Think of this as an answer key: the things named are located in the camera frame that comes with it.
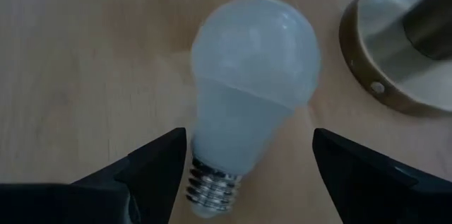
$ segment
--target white bulb dome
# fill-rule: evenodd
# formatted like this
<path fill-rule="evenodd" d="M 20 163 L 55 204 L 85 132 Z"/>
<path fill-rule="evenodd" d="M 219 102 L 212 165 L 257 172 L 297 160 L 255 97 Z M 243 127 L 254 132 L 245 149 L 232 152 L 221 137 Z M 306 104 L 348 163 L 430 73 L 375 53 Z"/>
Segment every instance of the white bulb dome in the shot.
<path fill-rule="evenodd" d="M 289 108 L 314 92 L 320 54 L 311 25 L 278 0 L 234 0 L 214 11 L 192 47 L 195 77 Z"/>

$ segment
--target white plastic bulb housing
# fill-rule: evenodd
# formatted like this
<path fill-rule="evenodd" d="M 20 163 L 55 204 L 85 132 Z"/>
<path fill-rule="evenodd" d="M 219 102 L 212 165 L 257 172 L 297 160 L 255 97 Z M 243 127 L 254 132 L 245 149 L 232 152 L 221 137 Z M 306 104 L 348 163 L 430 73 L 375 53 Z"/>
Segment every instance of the white plastic bulb housing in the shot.
<path fill-rule="evenodd" d="M 311 25 L 284 2 L 234 0 L 207 18 L 191 50 L 198 121 L 187 198 L 197 215 L 230 211 L 273 132 L 309 101 L 320 64 Z"/>

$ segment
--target screw base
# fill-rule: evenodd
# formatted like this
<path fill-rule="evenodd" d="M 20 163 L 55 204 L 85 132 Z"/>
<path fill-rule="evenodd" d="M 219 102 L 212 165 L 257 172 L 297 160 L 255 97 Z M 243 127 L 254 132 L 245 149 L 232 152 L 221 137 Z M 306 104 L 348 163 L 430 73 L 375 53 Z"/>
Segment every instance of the screw base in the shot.
<path fill-rule="evenodd" d="M 216 170 L 193 158 L 186 197 L 200 217 L 210 218 L 227 213 L 237 195 L 242 176 Z"/>

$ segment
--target wooden surface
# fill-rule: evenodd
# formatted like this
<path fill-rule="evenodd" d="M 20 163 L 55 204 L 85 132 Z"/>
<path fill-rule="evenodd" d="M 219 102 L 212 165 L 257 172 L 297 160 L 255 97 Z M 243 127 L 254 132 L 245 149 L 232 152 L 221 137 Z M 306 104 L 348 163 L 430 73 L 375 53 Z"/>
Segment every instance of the wooden surface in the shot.
<path fill-rule="evenodd" d="M 0 0 L 0 182 L 72 182 L 176 126 L 190 131 L 189 49 L 226 1 Z M 318 90 L 277 132 L 231 214 L 198 219 L 179 193 L 171 223 L 340 223 L 311 150 L 316 127 L 452 180 L 452 119 L 394 112 L 346 67 L 338 26 L 352 0 L 283 1 L 316 31 Z"/>

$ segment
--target black object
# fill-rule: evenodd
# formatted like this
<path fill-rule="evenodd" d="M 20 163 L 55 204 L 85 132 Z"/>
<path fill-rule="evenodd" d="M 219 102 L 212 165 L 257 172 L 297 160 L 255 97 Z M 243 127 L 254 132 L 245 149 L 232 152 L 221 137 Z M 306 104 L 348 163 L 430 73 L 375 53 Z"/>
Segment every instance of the black object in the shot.
<path fill-rule="evenodd" d="M 345 224 L 452 223 L 452 183 L 326 129 L 315 130 L 312 147 Z"/>
<path fill-rule="evenodd" d="M 0 223 L 168 223 L 185 154 L 178 128 L 73 184 L 0 184 Z"/>

